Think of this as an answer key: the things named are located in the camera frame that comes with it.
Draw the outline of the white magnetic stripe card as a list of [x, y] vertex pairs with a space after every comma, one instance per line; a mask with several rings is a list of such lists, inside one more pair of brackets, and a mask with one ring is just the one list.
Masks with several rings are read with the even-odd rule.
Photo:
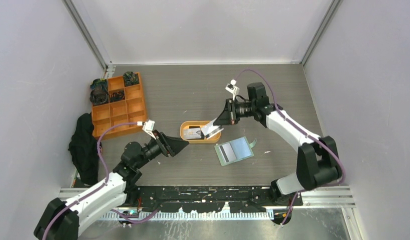
[[201, 132], [203, 133], [205, 139], [210, 139], [214, 135], [223, 131], [223, 126], [221, 125], [214, 125], [215, 120], [210, 121], [206, 125], [201, 127]]

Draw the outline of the orange oval tray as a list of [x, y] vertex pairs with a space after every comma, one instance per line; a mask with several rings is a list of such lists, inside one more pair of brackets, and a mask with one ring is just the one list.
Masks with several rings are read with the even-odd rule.
[[212, 137], [206, 137], [202, 127], [210, 121], [185, 121], [180, 126], [180, 137], [190, 144], [215, 144], [220, 140], [221, 133]]

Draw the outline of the silver credit card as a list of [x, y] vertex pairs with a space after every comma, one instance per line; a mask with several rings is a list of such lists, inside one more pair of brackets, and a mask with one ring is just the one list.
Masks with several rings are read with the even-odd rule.
[[230, 163], [237, 159], [230, 143], [220, 144], [218, 149], [221, 153], [224, 163]]

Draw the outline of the green card holder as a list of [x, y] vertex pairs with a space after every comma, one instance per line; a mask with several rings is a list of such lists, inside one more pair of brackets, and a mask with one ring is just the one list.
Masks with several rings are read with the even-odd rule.
[[230, 143], [233, 150], [234, 150], [234, 153], [237, 157], [237, 159], [235, 161], [232, 161], [232, 162], [229, 162], [229, 163], [224, 163], [223, 162], [221, 153], [218, 149], [219, 145], [221, 145], [221, 144], [216, 144], [214, 146], [214, 148], [215, 148], [216, 154], [218, 156], [218, 159], [220, 161], [220, 164], [222, 166], [226, 166], [226, 165], [233, 164], [233, 163], [242, 161], [244, 159], [248, 159], [248, 158], [253, 157], [254, 153], [253, 153], [252, 148], [255, 147], [256, 142], [257, 142], [257, 139], [254, 139], [252, 142], [249, 142], [247, 140], [247, 138], [245, 136], [243, 136], [243, 137], [240, 137], [240, 138], [237, 138], [237, 139], [225, 142], [225, 143], [221, 143], [221, 144]]

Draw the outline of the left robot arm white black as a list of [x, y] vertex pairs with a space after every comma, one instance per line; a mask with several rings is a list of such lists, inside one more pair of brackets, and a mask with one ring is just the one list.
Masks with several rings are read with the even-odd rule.
[[131, 207], [139, 198], [136, 182], [140, 168], [159, 155], [174, 157], [189, 144], [179, 137], [152, 131], [148, 143], [129, 142], [121, 161], [102, 181], [66, 200], [55, 198], [43, 212], [34, 236], [39, 240], [76, 240], [96, 220], [122, 204]]

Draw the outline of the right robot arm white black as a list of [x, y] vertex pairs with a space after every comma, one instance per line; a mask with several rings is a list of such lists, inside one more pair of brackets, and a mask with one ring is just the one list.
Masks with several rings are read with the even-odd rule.
[[239, 95], [239, 87], [232, 80], [225, 87], [231, 93], [222, 113], [213, 120], [218, 132], [223, 126], [235, 125], [241, 118], [253, 117], [265, 128], [277, 133], [297, 153], [296, 170], [270, 184], [269, 195], [276, 205], [285, 204], [290, 194], [310, 191], [343, 180], [344, 167], [337, 153], [335, 140], [320, 137], [293, 120], [277, 103], [270, 103], [261, 82], [247, 86], [248, 97]]

